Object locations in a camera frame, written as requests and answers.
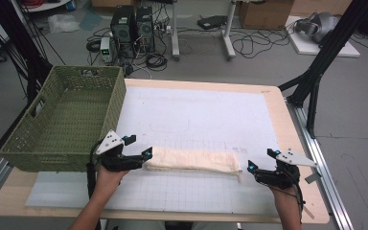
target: basket handle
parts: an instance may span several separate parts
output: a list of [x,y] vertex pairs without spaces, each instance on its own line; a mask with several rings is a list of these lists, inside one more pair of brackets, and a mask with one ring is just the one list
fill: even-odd
[[38,114],[40,114],[41,110],[43,109],[44,105],[46,104],[43,96],[37,95],[37,97],[32,102],[29,113],[33,118],[36,118]]

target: table leg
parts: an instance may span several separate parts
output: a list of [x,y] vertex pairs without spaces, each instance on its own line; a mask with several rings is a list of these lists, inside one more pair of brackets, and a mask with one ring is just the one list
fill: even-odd
[[177,32],[177,0],[172,0],[172,58],[174,60],[180,59]]
[[231,0],[231,3],[229,5],[228,20],[226,22],[226,29],[222,30],[223,41],[224,41],[226,50],[228,51],[228,60],[236,56],[235,50],[232,46],[232,41],[229,38],[229,33],[231,31],[232,19],[234,18],[235,8],[236,8],[236,1]]

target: basket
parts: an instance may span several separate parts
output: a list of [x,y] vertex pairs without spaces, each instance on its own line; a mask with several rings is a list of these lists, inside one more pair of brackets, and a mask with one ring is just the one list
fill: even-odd
[[26,172],[84,172],[92,146],[118,125],[119,67],[55,66],[0,150]]

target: brown box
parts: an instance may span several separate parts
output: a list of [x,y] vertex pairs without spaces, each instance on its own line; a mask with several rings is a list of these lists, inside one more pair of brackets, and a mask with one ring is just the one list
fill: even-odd
[[342,15],[352,0],[295,0],[291,15],[310,16],[313,12]]
[[294,0],[270,0],[263,4],[242,3],[239,19],[245,29],[282,30]]
[[114,9],[116,6],[136,6],[136,0],[92,0],[92,7]]

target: gray floor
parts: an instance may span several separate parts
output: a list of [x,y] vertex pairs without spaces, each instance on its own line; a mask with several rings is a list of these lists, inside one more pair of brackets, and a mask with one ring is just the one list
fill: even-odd
[[[59,12],[66,13],[63,10],[46,13]],[[78,21],[86,16],[85,11],[72,14]],[[86,39],[108,25],[109,20],[102,20],[92,31],[48,34],[47,38],[67,64],[85,65]],[[182,52],[187,55],[181,56],[178,62],[173,61],[169,47],[168,68],[151,72],[154,80],[280,85],[304,73],[314,59],[297,55],[289,44],[275,46],[253,59],[237,55],[228,62],[223,43],[216,35],[190,33],[180,39],[185,39],[180,43]],[[338,57],[326,72],[321,81],[315,131],[353,226],[368,229],[368,49],[351,42],[360,52],[360,58]],[[46,51],[53,64],[60,64],[49,48]],[[148,79],[150,76],[145,71],[137,71],[132,77]],[[25,103],[12,64],[0,62],[0,137]],[[0,218],[0,229],[64,229],[71,221],[69,218]],[[326,225],[305,224],[303,227],[337,228],[332,218]],[[281,229],[281,226],[246,223],[243,228]]]

